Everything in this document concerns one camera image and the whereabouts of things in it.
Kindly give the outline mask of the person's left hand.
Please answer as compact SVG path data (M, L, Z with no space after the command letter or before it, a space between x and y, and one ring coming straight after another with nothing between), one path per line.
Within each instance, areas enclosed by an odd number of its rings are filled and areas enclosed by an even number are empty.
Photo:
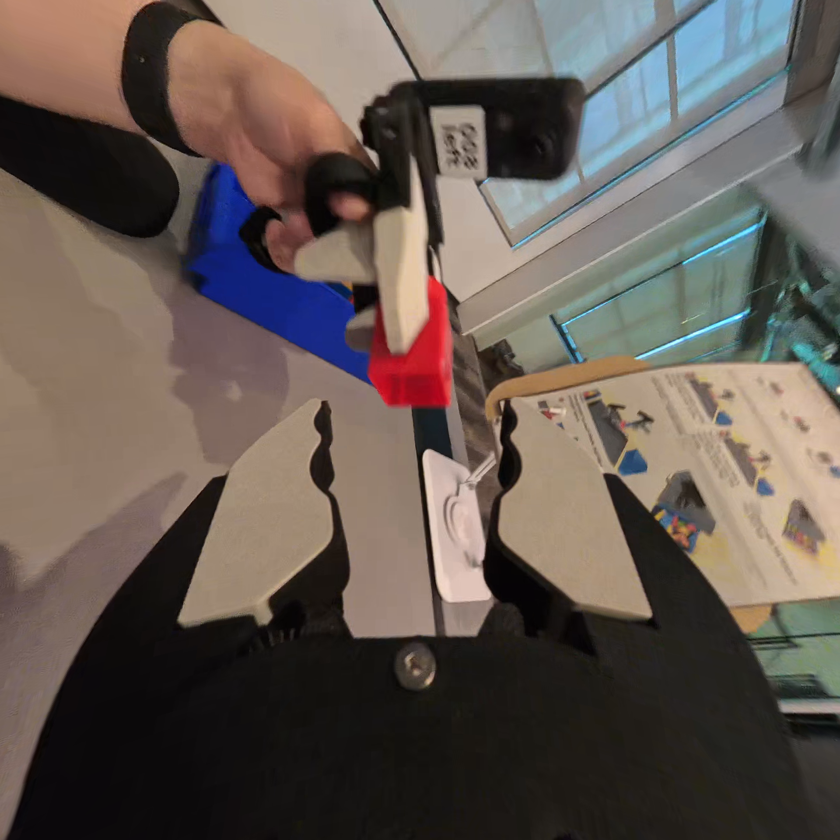
M375 167L352 130L294 68L208 22L182 27L168 50L169 103L184 144L231 166L266 227L275 265L290 271L312 240L303 209L310 162L332 152Z

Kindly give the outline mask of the black mat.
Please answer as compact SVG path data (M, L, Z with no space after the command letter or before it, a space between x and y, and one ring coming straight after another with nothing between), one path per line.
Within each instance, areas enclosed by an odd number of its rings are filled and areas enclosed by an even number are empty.
M416 456L420 460L427 450L453 458L447 411L438 407L412 409Z

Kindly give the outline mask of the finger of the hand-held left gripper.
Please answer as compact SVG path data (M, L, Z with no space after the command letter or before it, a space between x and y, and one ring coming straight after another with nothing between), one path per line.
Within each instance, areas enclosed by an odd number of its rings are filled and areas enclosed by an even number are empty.
M371 304L357 311L347 322L344 339L352 351L357 353L371 351L378 309L378 304Z
M408 169L409 206L394 206L373 218L374 266L385 342L405 355L427 324L428 225L421 177Z

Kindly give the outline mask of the black wristband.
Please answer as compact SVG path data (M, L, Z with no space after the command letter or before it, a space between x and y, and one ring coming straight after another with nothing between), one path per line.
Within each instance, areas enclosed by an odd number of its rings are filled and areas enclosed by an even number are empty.
M121 93L136 126L163 146L198 158L176 128L169 99L169 49L193 22L221 26L171 3L147 3L132 17L122 49Z

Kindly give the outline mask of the window with blinds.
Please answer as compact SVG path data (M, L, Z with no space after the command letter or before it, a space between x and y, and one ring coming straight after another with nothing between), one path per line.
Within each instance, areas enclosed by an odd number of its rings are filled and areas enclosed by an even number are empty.
M488 180L513 248L784 77L801 2L525 2L533 68L584 83L574 162L548 183Z

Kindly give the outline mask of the plain blue object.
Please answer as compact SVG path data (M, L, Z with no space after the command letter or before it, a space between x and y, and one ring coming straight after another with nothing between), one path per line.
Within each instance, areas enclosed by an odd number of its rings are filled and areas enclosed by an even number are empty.
M351 291L285 275L258 264L238 232L256 210L234 171L212 163L198 194L185 257L205 298L327 361L365 384L369 355L345 341L354 315Z

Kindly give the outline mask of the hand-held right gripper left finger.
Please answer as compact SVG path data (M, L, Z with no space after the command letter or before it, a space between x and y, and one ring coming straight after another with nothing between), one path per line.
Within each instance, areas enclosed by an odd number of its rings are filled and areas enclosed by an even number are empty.
M227 473L178 623L267 626L288 604L338 602L349 551L331 492L332 413L312 399L258 438Z

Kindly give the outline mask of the red one-stud block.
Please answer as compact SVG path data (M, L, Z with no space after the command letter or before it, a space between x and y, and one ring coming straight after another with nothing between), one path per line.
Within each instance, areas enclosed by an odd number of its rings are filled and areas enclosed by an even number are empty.
M446 408L453 384L453 331L445 287L427 279L428 320L405 354L388 350L381 307L375 308L367 375L383 402L393 407Z

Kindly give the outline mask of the white stand base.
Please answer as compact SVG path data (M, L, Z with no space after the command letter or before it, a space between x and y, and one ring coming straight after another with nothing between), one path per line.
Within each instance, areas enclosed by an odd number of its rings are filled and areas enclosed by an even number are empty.
M429 448L421 463L437 592L448 604L487 602L487 544L477 487L496 458L470 470Z

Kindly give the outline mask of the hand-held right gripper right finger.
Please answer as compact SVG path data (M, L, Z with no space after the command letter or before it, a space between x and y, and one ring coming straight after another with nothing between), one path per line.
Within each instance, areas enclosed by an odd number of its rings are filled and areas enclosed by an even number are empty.
M532 624L567 612L653 618L595 458L523 398L500 423L500 493L487 535L485 581Z

